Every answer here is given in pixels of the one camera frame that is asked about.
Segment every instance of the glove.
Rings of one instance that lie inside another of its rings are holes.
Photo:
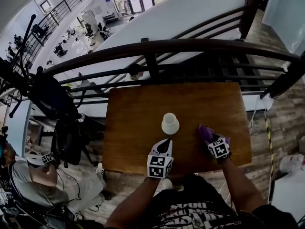
[[[224,138],[222,135],[214,134],[213,129],[204,125],[199,125],[198,130],[201,138],[207,144],[210,154],[216,158],[218,164],[220,164],[224,159],[231,157],[229,138]]]
[[[172,140],[165,139],[152,147],[147,158],[147,176],[154,178],[166,178],[172,169]]]
[[[61,165],[61,158],[60,155],[54,155],[52,156],[53,160],[51,161],[51,164],[53,164],[55,166],[56,169],[58,169],[58,166]]]

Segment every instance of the white shoe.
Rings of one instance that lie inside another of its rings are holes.
[[[165,189],[172,189],[173,188],[173,184],[172,184],[171,180],[168,179],[168,178],[163,179],[162,180],[162,188],[163,188],[163,190],[165,190]]]
[[[102,181],[105,181],[105,169],[103,169],[102,162],[99,162],[98,166],[96,167],[96,172],[95,173],[98,175],[98,177]]]
[[[99,162],[99,164],[96,167],[96,173],[104,173],[104,169],[103,169],[103,163]]]

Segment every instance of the black chair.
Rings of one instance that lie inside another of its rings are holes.
[[[85,36],[88,37],[88,41],[89,41],[90,38],[94,37],[94,34],[92,34],[93,30],[91,29],[91,25],[90,24],[88,24],[88,23],[86,24],[86,29],[87,29],[87,33],[86,33]]]
[[[99,22],[99,24],[97,25],[97,27],[99,28],[99,31],[102,31],[103,26],[102,26],[101,22]]]
[[[46,35],[48,29],[49,29],[48,26],[46,28],[42,29],[39,25],[35,24],[35,25],[33,25],[31,31],[33,33],[37,34],[37,36],[39,38],[42,38],[44,35]]]
[[[108,35],[104,31],[100,32],[100,36],[103,38],[104,41],[109,38]]]

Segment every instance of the office chair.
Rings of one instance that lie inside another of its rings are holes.
[[[91,25],[90,24],[87,23],[85,26],[86,26],[86,29],[87,29],[87,33],[86,33],[85,36],[88,37],[88,41],[89,41],[90,38],[94,37],[94,34],[92,34],[93,30],[91,29]]]
[[[38,24],[35,24],[35,25],[33,25],[31,31],[33,33],[35,33],[38,36],[38,38],[43,38],[43,36],[46,36],[45,38],[47,39],[48,36],[52,34],[52,32],[47,34],[48,29],[49,29],[48,26],[46,26],[46,28],[42,29]]]

